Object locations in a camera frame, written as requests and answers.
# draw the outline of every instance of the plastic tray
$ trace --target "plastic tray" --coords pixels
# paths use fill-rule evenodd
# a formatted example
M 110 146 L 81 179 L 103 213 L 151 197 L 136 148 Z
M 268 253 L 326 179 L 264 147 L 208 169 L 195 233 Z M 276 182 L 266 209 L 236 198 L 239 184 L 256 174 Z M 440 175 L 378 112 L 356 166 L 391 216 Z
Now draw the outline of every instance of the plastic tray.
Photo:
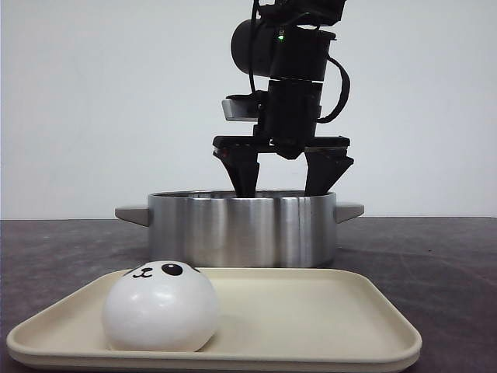
M 341 270 L 201 268 L 221 301 L 221 326 L 194 353 L 109 350 L 107 274 L 19 324 L 10 355 L 33 368 L 88 371 L 401 371 L 421 336 L 365 277 Z

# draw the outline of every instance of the white wall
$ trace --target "white wall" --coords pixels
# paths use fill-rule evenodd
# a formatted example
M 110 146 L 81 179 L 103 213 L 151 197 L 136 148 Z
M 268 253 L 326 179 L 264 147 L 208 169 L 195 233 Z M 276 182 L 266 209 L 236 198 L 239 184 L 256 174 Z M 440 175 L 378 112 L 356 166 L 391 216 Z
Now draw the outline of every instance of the white wall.
M 4 0 L 2 218 L 111 218 L 163 190 L 231 188 L 211 152 L 220 101 L 249 92 L 231 34 L 250 0 Z M 497 215 L 497 2 L 349 0 L 332 55 L 350 137 L 334 186 L 368 215 Z M 338 72 L 322 97 L 335 105 Z M 263 79 L 258 86 L 263 87 Z M 305 161 L 261 159 L 260 188 Z

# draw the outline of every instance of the metal pot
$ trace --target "metal pot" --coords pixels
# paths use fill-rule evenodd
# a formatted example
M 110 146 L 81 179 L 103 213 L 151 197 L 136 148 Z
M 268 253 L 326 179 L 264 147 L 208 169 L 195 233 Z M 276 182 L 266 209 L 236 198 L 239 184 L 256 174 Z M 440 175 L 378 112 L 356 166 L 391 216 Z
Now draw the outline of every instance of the metal pot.
M 154 193 L 148 206 L 120 207 L 116 217 L 148 227 L 152 260 L 199 267 L 315 267 L 333 259 L 336 225 L 364 212 L 336 195 L 261 190 Z

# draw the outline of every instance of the pot handle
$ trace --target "pot handle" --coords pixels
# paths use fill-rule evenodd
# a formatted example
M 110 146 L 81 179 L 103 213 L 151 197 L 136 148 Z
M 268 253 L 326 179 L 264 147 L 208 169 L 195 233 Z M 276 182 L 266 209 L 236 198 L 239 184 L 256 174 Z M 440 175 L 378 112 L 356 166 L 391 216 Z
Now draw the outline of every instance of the pot handle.
M 338 202 L 335 207 L 335 221 L 343 223 L 344 221 L 357 218 L 364 214 L 364 205 L 353 202 Z
M 144 205 L 118 207 L 114 210 L 114 214 L 118 219 L 143 225 L 144 227 L 148 227 L 150 224 L 148 220 L 148 208 Z

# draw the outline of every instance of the table surface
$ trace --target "table surface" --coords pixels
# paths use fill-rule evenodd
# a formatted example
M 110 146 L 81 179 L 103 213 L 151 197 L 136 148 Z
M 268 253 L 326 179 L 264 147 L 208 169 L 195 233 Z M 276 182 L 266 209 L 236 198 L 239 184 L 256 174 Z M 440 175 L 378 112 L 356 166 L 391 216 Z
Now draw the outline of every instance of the table surface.
M 17 324 L 115 270 L 148 260 L 147 230 L 117 220 L 2 221 L 1 372 Z M 406 373 L 497 371 L 497 219 L 358 218 L 329 266 L 370 278 L 418 329 Z

